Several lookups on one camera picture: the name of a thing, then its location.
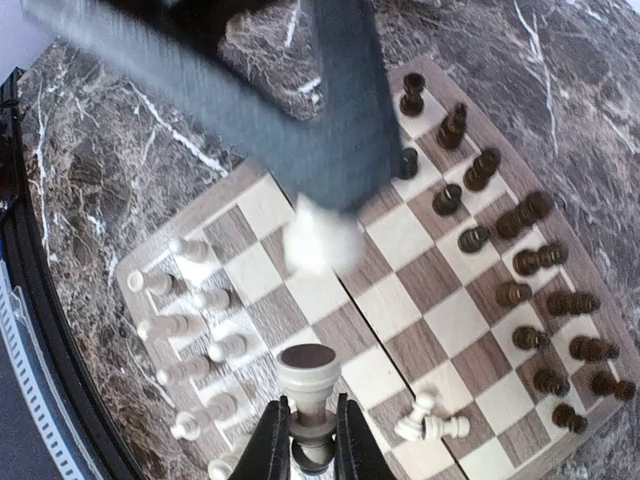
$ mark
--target white pawn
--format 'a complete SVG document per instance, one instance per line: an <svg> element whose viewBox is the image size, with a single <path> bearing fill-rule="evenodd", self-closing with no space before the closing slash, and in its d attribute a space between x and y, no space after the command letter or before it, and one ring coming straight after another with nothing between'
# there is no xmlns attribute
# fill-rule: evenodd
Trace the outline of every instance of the white pawn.
<svg viewBox="0 0 640 480"><path fill-rule="evenodd" d="M451 438L462 438L469 435L471 424L467 417L453 417L442 420L438 417L425 418L424 439L438 440L445 435Z"/></svg>
<svg viewBox="0 0 640 480"><path fill-rule="evenodd" d="M198 292L193 295L192 305L198 310L226 310L231 301L229 293L221 288Z"/></svg>
<svg viewBox="0 0 640 480"><path fill-rule="evenodd" d="M206 328L200 317L184 315L158 315L138 324L138 337L144 342L159 338L198 335Z"/></svg>
<svg viewBox="0 0 640 480"><path fill-rule="evenodd" d="M211 480L227 480L240 462L242 453L247 448L251 440L251 435L247 434L240 437L231 452L223 455L217 460L209 462L207 470L209 471L209 478Z"/></svg>
<svg viewBox="0 0 640 480"><path fill-rule="evenodd" d="M431 415L435 405L436 401L431 395L417 394L413 402L413 411L396 424L394 430L396 434L411 442L420 440L424 435L424 419L427 415Z"/></svg>
<svg viewBox="0 0 640 480"><path fill-rule="evenodd" d="M207 348L207 355L214 362L220 363L230 358L238 358L247 351L247 342L241 335L229 335Z"/></svg>
<svg viewBox="0 0 640 480"><path fill-rule="evenodd" d="M149 290L154 295L166 295L173 288L173 277L168 273L142 273L135 270L127 278L127 286L133 293Z"/></svg>
<svg viewBox="0 0 640 480"><path fill-rule="evenodd" d="M209 400L205 408L193 412L179 412L175 425L170 429L171 435L176 440L197 440L202 432L213 426L213 422L231 418L236 409L234 398L227 393L220 393Z"/></svg>
<svg viewBox="0 0 640 480"><path fill-rule="evenodd" d="M206 357L197 356L158 370L156 379L162 386L174 385L189 380L190 378L194 380L203 378L210 370L211 364L209 360Z"/></svg>
<svg viewBox="0 0 640 480"><path fill-rule="evenodd" d="M169 242L169 251L194 263L202 263L209 255L209 246L202 240L174 238Z"/></svg>

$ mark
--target dark brown chess piece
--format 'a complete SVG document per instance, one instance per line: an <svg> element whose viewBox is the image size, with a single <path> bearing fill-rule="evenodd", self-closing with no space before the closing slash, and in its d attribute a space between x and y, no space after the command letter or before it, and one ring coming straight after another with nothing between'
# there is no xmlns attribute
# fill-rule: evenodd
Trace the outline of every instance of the dark brown chess piece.
<svg viewBox="0 0 640 480"><path fill-rule="evenodd" d="M597 372L591 379L591 391L599 397L613 395L616 400L629 402L636 395L636 384L629 380L616 380L611 372Z"/></svg>
<svg viewBox="0 0 640 480"><path fill-rule="evenodd" d="M418 174L418 151L415 148L407 147L402 150L402 160L400 162L400 180L411 180Z"/></svg>
<svg viewBox="0 0 640 480"><path fill-rule="evenodd" d="M458 238L458 247L464 253L479 252L485 243L489 240L489 229L479 226L468 228L460 234Z"/></svg>
<svg viewBox="0 0 640 480"><path fill-rule="evenodd" d="M462 188L449 183L433 199L433 210L441 217L453 215L462 203Z"/></svg>
<svg viewBox="0 0 640 480"><path fill-rule="evenodd" d="M551 414L551 421L560 428L568 428L572 433L584 433L589 422L582 415L578 415L573 407L566 403L558 405Z"/></svg>
<svg viewBox="0 0 640 480"><path fill-rule="evenodd" d="M567 261L567 248L559 242L543 245L536 252L534 250L522 250L513 257L513 269L518 275L528 277L541 268L551 268L554 265L562 265Z"/></svg>
<svg viewBox="0 0 640 480"><path fill-rule="evenodd" d="M616 360L620 347L597 337L579 335L569 343L569 354L575 360L588 363Z"/></svg>
<svg viewBox="0 0 640 480"><path fill-rule="evenodd" d="M513 210L496 222L496 231L502 238L515 238L524 228L546 218L554 207L553 199L545 192L535 191L526 196Z"/></svg>
<svg viewBox="0 0 640 480"><path fill-rule="evenodd" d="M438 144L445 150L455 150L460 146L467 131L467 106L456 103L447 114L436 135Z"/></svg>
<svg viewBox="0 0 640 480"><path fill-rule="evenodd" d="M464 174L464 185L472 192L483 190L500 166L500 150L485 148Z"/></svg>
<svg viewBox="0 0 640 480"><path fill-rule="evenodd" d="M400 99L400 111L408 117L417 117L422 113L424 100L424 77L419 73L409 73L403 79L404 95Z"/></svg>
<svg viewBox="0 0 640 480"><path fill-rule="evenodd" d="M559 290L547 298L547 311L554 317L583 315L600 308L600 299L591 293Z"/></svg>
<svg viewBox="0 0 640 480"><path fill-rule="evenodd" d="M520 350L540 350L551 343L549 335L531 326L518 327L511 335L513 344Z"/></svg>
<svg viewBox="0 0 640 480"><path fill-rule="evenodd" d="M533 377L533 387L542 393L566 397L571 389L569 380L551 368L543 368Z"/></svg>
<svg viewBox="0 0 640 480"><path fill-rule="evenodd" d="M502 307L515 307L531 299L531 287L526 283L506 282L496 288L496 302Z"/></svg>

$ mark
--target dark marble surface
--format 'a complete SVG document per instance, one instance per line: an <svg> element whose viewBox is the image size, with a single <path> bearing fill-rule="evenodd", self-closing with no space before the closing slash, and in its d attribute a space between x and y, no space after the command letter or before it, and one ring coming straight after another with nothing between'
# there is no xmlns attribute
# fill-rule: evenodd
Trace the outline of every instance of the dark marble surface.
<svg viewBox="0 0 640 480"><path fill-rule="evenodd" d="M640 345L640 16L618 0L375 0L390 67L430 54L556 192ZM301 115L319 105L297 4L236 22L224 53ZM43 243L99 391L154 479L206 478L167 429L114 268L241 160L120 73L56 43L24 77ZM640 478L640 402L549 479Z"/></svg>

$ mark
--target chess board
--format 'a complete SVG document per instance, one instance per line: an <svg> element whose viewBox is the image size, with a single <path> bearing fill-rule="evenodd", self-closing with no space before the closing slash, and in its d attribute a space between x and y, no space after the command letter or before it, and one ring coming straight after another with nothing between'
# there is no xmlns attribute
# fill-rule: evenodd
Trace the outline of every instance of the chess board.
<svg viewBox="0 0 640 480"><path fill-rule="evenodd" d="M148 343L157 368L205 354L211 341L229 333L248 339L244 357L214 368L204 379L167 387L179 410L202 406L221 391L238 399L239 412L196 441L208 459L227 452L251 431L266 403L281 394L275 356L299 343L321 342L337 351L343 367L336 391L360 403L400 480L540 478L620 408L613 398L590 393L593 373L605 369L618 378L640 376L640 357L620 312L559 211L516 239L494 234L477 254L459 250L463 230L494 225L501 213L542 186L489 119L428 58L391 72L396 105L404 75L414 71L426 80L424 111L416 118L397 113L404 143L419 153L420 170L412 180L394 181L362 212L367 255L357 272L343 278L289 273L281 238L293 216L291 203L270 175L248 165L214 185L118 266L118 281L136 323L181 313L202 315L208 325L195 338ZM446 152L437 145L435 132L459 101L468 107L467 136L459 150ZM479 193L463 187L462 208L451 217L436 215L434 195L445 183L462 186L473 158L489 146L502 153L489 186ZM176 236L205 239L217 259L194 267L174 258L167 245ZM515 273L515 253L554 240L568 246L566 264L527 278ZM166 297L132 293L126 279L136 269L170 273L178 285ZM513 309L500 307L495 288L512 279L529 284L533 298ZM201 313L190 305L193 292L214 287L233 292L229 310ZM551 317L545 300L561 288L593 292L602 306L591 315ZM547 331L551 346L517 350L511 334L520 325ZM578 334L617 343L620 358L596 365L573 360L568 343ZM569 377L568 397L557 399L533 389L533 375L543 366ZM435 442L406 442L396 436L395 423L409 413L420 391L436 395L437 415L467 416L471 434ZM334 394L331 408L336 398ZM551 412L561 402L587 416L584 434L553 425Z"/></svg>

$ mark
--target chess piece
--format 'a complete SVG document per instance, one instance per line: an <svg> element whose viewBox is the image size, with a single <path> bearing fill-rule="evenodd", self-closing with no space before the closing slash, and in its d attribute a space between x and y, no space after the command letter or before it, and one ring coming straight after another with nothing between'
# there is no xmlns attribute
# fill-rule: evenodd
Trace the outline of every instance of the chess piece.
<svg viewBox="0 0 640 480"><path fill-rule="evenodd" d="M198 310L221 311L229 308L231 297L229 292L222 288L198 292L193 294L191 304Z"/></svg>
<svg viewBox="0 0 640 480"><path fill-rule="evenodd" d="M472 192L484 190L500 166L500 150L485 148L464 174L464 186Z"/></svg>
<svg viewBox="0 0 640 480"><path fill-rule="evenodd" d="M178 412L176 423L170 429L171 435L176 440L197 440L203 431L213 426L213 422L228 420L236 410L235 399L228 393L220 393L209 400L205 408Z"/></svg>
<svg viewBox="0 0 640 480"><path fill-rule="evenodd" d="M425 418L427 415L431 415L431 411L435 405L436 401L431 395L427 393L417 394L411 413L401 418L396 424L394 429L396 434L410 442L423 438L425 435Z"/></svg>
<svg viewBox="0 0 640 480"><path fill-rule="evenodd" d="M326 403L340 377L338 356L324 345L289 347L278 355L277 375L297 408L289 420L291 455L305 473L319 475L334 455L336 416Z"/></svg>
<svg viewBox="0 0 640 480"><path fill-rule="evenodd" d="M591 293L553 292L547 298L547 311L554 317L593 313L600 308L600 299Z"/></svg>
<svg viewBox="0 0 640 480"><path fill-rule="evenodd" d="M551 421L560 428L568 428L572 433L584 433L589 422L582 415L578 415L573 407L566 403L558 405L551 414Z"/></svg>
<svg viewBox="0 0 640 480"><path fill-rule="evenodd" d="M518 252L513 257L513 269L518 275L527 277L541 268L562 265L567 261L567 257L567 248L559 242L554 242L540 247L537 252L529 249Z"/></svg>
<svg viewBox="0 0 640 480"><path fill-rule="evenodd" d="M455 150L460 146L467 131L467 106L456 103L453 110L442 120L436 140L445 150Z"/></svg>
<svg viewBox="0 0 640 480"><path fill-rule="evenodd" d="M533 387L542 393L566 397L571 389L569 381L555 370L542 368L533 377Z"/></svg>
<svg viewBox="0 0 640 480"><path fill-rule="evenodd" d="M220 363L230 358L238 358L247 352L247 342L241 335L229 335L207 348L207 355L214 362Z"/></svg>
<svg viewBox="0 0 640 480"><path fill-rule="evenodd" d="M424 419L424 440L439 440L445 435L451 438L464 438L471 432L471 423L467 417L452 417L442 420L438 417L426 417Z"/></svg>
<svg viewBox="0 0 640 480"><path fill-rule="evenodd" d="M168 386L187 381L190 378L198 380L205 377L210 370L209 360L203 356L196 356L158 370L156 379L160 385Z"/></svg>
<svg viewBox="0 0 640 480"><path fill-rule="evenodd" d="M400 111L408 117L417 117L424 108L424 100L421 96L424 90L424 77L412 72L405 75L402 83L405 93L400 99Z"/></svg>
<svg viewBox="0 0 640 480"><path fill-rule="evenodd" d="M616 360L620 356L620 347L601 338L579 335L569 343L569 354L574 360L602 362Z"/></svg>
<svg viewBox="0 0 640 480"><path fill-rule="evenodd" d="M173 288L173 277L168 273L143 273L135 270L129 274L127 286L133 293L149 290L154 295L162 296Z"/></svg>
<svg viewBox="0 0 640 480"><path fill-rule="evenodd" d="M200 317L185 315L158 315L138 324L138 337L144 342L159 338L189 337L206 329Z"/></svg>
<svg viewBox="0 0 640 480"><path fill-rule="evenodd" d="M238 466L242 453L247 448L251 435L243 435L233 445L231 452L209 462L207 472L211 480L228 480Z"/></svg>
<svg viewBox="0 0 640 480"><path fill-rule="evenodd" d="M464 253L479 252L489 240L489 229L482 225L468 228L460 234L458 247Z"/></svg>
<svg viewBox="0 0 640 480"><path fill-rule="evenodd" d="M418 174L418 151L415 148L407 147L402 150L402 161L400 164L400 180L411 180Z"/></svg>
<svg viewBox="0 0 640 480"><path fill-rule="evenodd" d="M597 372L591 379L591 391L599 397L613 395L616 400L630 402L636 395L636 384L629 380L616 380L611 372Z"/></svg>
<svg viewBox="0 0 640 480"><path fill-rule="evenodd" d="M551 343L546 332L541 332L530 326L516 328L511 339L513 344L520 350L541 350Z"/></svg>
<svg viewBox="0 0 640 480"><path fill-rule="evenodd" d="M209 255L209 246L203 240L174 238L169 242L169 251L194 263L202 263Z"/></svg>
<svg viewBox="0 0 640 480"><path fill-rule="evenodd" d="M449 183L433 199L433 210L441 217L453 215L462 204L460 185Z"/></svg>
<svg viewBox="0 0 640 480"><path fill-rule="evenodd" d="M496 302L502 307L515 307L531 299L532 293L526 283L506 282L496 288Z"/></svg>
<svg viewBox="0 0 640 480"><path fill-rule="evenodd" d="M553 199L545 192L532 192L496 221L496 231L502 238L515 238L527 227L546 218L554 207Z"/></svg>

